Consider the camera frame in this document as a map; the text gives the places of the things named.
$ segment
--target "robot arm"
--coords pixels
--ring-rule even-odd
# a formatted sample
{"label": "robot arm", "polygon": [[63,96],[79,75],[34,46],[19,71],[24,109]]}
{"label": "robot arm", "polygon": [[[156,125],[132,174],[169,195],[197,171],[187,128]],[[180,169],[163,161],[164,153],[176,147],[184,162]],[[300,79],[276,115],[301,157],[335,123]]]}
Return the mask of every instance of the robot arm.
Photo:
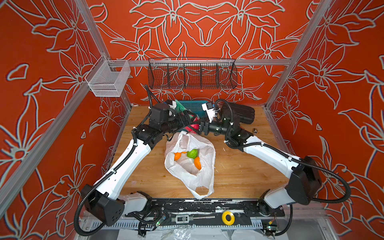
{"label": "robot arm", "polygon": [[[207,135],[213,132],[215,135],[225,135],[225,142],[229,147],[258,157],[289,179],[287,184],[271,191],[268,189],[263,193],[258,200],[259,212],[268,216],[275,208],[283,204],[297,202],[308,205],[322,184],[318,170],[314,167],[316,166],[315,161],[310,157],[301,159],[264,143],[240,127],[240,122],[247,124],[253,122],[254,109],[234,103],[226,103],[226,105],[227,107],[223,105],[220,111],[221,121],[213,121],[218,110],[213,109],[212,103],[203,105],[203,109],[209,115],[209,120],[200,123],[200,134]],[[136,143],[131,140],[118,161],[95,183],[97,187],[86,185],[81,190],[83,200],[78,206],[74,220],[75,230],[78,234],[87,236],[99,230],[84,232],[80,229],[76,218],[83,205],[105,225],[111,226],[122,214],[142,211],[148,203],[150,204],[151,198],[142,192],[120,196],[125,182],[141,160],[162,139],[164,133],[175,133],[186,126],[195,124],[194,117],[190,118],[195,114],[187,110],[176,113],[174,109],[171,109],[170,104],[158,103],[152,107],[151,111],[149,124],[140,124],[132,133],[137,137]],[[350,189],[349,186],[346,186],[345,200],[349,198],[349,195]]]}
{"label": "robot arm", "polygon": [[[110,170],[105,173],[105,175],[107,175],[109,172],[114,171],[114,168],[123,161],[123,159],[128,155],[128,153],[132,149],[132,147],[133,139],[131,140],[121,157],[119,157],[119,159],[114,163]],[[130,156],[130,158],[110,178],[101,183],[96,188],[96,190],[102,193],[107,193],[108,198],[116,200],[119,197],[121,189],[124,186],[125,182],[133,173],[133,170],[135,170],[141,160],[143,160],[143,158],[147,156],[150,151],[151,148],[149,147],[149,145],[145,145],[142,140],[138,139],[135,151]]]}

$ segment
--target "metal frame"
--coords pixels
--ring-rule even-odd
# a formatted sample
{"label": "metal frame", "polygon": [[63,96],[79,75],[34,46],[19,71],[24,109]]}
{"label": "metal frame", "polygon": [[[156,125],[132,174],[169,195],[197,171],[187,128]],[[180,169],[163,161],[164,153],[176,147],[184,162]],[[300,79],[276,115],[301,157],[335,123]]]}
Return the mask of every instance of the metal frame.
{"label": "metal frame", "polygon": [[[112,67],[122,67],[125,60],[111,60]],[[128,60],[130,67],[148,67],[148,60]],[[287,66],[291,63],[290,59],[236,59],[236,66]]]}
{"label": "metal frame", "polygon": [[275,136],[276,142],[279,145],[279,148],[284,152],[292,154],[291,152],[289,152],[289,149],[287,148],[287,146],[284,142],[283,136],[281,135],[279,129],[277,128],[275,119],[272,116],[271,112],[269,111],[269,109],[267,109],[264,106],[263,106],[263,110],[264,110],[266,119],[269,123],[269,126],[271,127],[272,133]]}
{"label": "metal frame", "polygon": [[16,171],[0,189],[0,218],[4,216],[8,207],[19,194],[21,188],[35,171],[44,155],[52,146],[60,132],[63,130],[73,113],[88,93],[88,84],[81,84],[79,89],[57,115],[47,131],[43,134],[32,150],[23,159]]}
{"label": "metal frame", "polygon": [[109,170],[110,167],[111,167],[111,164],[112,164],[112,161],[113,161],[113,157],[115,156],[116,149],[117,149],[117,147],[119,145],[122,133],[124,132],[124,129],[125,129],[125,125],[127,124],[127,121],[128,121],[129,114],[131,113],[131,110],[132,110],[132,107],[131,107],[131,104],[129,102],[127,93],[124,90],[121,93],[121,98],[123,99],[124,104],[125,104],[125,106],[127,108],[127,114],[125,115],[124,120],[121,122],[120,131],[119,131],[119,134],[118,134],[118,136],[116,138],[115,144],[113,145],[112,154],[111,154],[110,159],[108,161],[108,168],[107,168],[107,170]]}
{"label": "metal frame", "polygon": [[308,22],[308,26],[305,28],[305,31],[304,31],[303,35],[301,36],[299,43],[297,44],[295,50],[293,51],[290,64],[287,67],[285,67],[282,75],[280,76],[275,87],[273,88],[271,95],[269,96],[268,100],[266,101],[265,106],[267,109],[271,109],[271,106],[272,106],[273,102],[275,101],[277,94],[279,93],[280,89],[282,88],[284,82],[287,80],[289,74],[294,69],[297,61],[299,60],[301,54],[304,51],[305,46],[309,42],[313,33],[315,32],[316,27],[319,25],[321,18],[325,14],[325,11],[328,9],[329,5],[331,4],[331,1],[332,0],[322,0],[320,2],[320,4],[317,6],[315,13],[313,14],[312,18]]}
{"label": "metal frame", "polygon": [[104,55],[107,60],[111,60],[107,46],[104,43],[103,38],[98,30],[98,27],[93,20],[91,11],[89,10],[88,4],[85,0],[74,0],[81,16],[84,19],[85,25],[87,25],[89,33],[91,34],[93,41],[96,44],[101,55]]}

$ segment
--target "yellow tape roll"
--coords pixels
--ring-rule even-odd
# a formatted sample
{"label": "yellow tape roll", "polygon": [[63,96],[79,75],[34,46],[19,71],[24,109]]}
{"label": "yellow tape roll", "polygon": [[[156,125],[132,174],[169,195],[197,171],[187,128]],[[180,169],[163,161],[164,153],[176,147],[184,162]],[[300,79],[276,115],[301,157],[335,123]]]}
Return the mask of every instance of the yellow tape roll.
{"label": "yellow tape roll", "polygon": [[225,225],[230,226],[235,222],[235,216],[230,211],[225,211],[225,212],[223,212],[223,215],[221,215],[221,220],[223,220],[223,223]]}

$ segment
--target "clear plastic basket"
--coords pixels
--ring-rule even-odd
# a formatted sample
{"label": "clear plastic basket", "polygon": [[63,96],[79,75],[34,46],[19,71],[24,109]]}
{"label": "clear plastic basket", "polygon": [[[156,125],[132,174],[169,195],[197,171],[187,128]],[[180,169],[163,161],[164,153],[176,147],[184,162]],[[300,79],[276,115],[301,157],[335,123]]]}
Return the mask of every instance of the clear plastic basket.
{"label": "clear plastic basket", "polygon": [[111,67],[111,62],[101,56],[85,77],[96,97],[119,97],[131,73],[128,61],[120,68]]}

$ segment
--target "black wire basket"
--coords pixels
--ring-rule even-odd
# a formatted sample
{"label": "black wire basket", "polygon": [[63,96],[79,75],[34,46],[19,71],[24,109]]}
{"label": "black wire basket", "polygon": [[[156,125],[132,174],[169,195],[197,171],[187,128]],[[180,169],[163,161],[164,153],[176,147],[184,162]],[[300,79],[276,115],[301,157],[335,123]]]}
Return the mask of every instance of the black wire basket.
{"label": "black wire basket", "polygon": [[234,89],[235,59],[150,58],[148,85],[151,89]]}

